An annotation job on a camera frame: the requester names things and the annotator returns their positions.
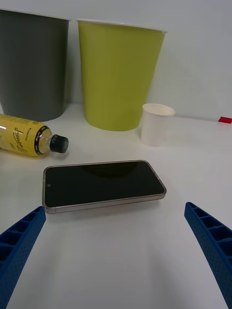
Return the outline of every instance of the red object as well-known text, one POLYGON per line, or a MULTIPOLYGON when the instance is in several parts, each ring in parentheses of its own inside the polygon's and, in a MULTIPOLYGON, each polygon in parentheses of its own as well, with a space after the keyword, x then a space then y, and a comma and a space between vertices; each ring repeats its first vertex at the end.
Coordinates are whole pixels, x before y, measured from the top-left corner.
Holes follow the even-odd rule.
POLYGON ((232 118, 221 117, 218 122, 224 122, 226 124, 231 124, 232 123, 232 118))

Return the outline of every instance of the black phone screen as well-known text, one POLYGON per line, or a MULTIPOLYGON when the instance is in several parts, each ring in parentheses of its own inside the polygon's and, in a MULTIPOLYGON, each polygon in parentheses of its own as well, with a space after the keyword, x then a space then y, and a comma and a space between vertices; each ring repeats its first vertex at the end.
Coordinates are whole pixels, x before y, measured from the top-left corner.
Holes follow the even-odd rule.
POLYGON ((50 167, 45 172, 44 202, 61 207, 165 193, 145 161, 50 167))

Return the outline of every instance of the yellow liquid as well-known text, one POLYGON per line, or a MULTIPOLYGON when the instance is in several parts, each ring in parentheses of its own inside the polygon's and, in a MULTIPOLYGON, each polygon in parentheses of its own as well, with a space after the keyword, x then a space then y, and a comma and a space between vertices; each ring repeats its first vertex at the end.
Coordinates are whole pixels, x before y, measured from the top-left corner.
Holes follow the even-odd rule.
POLYGON ((42 122, 0 114, 0 148, 39 156, 47 152, 51 130, 42 122))

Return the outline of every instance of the bottle label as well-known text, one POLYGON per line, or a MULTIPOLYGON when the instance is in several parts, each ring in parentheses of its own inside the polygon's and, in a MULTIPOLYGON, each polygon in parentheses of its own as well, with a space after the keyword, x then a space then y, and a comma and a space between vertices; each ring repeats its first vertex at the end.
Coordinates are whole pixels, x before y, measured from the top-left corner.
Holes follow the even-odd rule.
POLYGON ((43 133, 44 130, 49 129, 47 126, 43 126, 39 129, 39 131, 37 132, 36 136, 35 136, 35 152, 38 155, 43 155, 42 152, 40 152, 40 148, 39 148, 39 142, 40 142, 40 137, 43 133))
POLYGON ((38 133, 43 127, 48 128, 41 122, 0 114, 0 148, 24 155, 41 155, 38 133))

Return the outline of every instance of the phone frame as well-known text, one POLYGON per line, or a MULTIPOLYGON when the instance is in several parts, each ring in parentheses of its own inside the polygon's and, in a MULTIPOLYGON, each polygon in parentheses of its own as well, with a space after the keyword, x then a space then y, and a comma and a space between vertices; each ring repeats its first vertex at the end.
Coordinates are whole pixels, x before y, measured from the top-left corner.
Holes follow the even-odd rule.
POLYGON ((164 184, 160 180, 159 176, 153 170, 151 165, 145 160, 129 160, 129 161, 99 162, 99 163, 85 163, 85 164, 71 164, 71 165, 56 165, 56 166, 47 167, 43 172, 44 172, 43 173, 43 207, 45 209, 45 212, 49 213, 49 214, 163 199, 165 197, 166 193, 167 193, 167 189, 165 188, 164 184), (84 165, 90 166, 90 165, 97 165, 97 164, 113 164, 113 163, 128 163, 128 162, 146 162, 149 165, 149 167, 151 168, 151 170, 153 171, 153 173, 155 174, 155 176, 157 177, 157 179, 159 180, 160 184, 162 185, 162 187, 164 189, 164 192, 162 194, 146 195, 146 196, 142 196, 142 197, 118 198, 118 199, 111 199, 111 200, 108 200, 108 201, 100 201, 100 202, 93 202, 93 203, 65 205, 65 206, 59 206, 59 207, 48 207, 48 206, 46 206, 45 201, 44 201, 45 200, 45 188, 46 188, 45 175, 46 175, 46 171, 48 169, 50 169, 50 168, 61 168, 61 167, 67 167, 67 166, 84 166, 84 165))

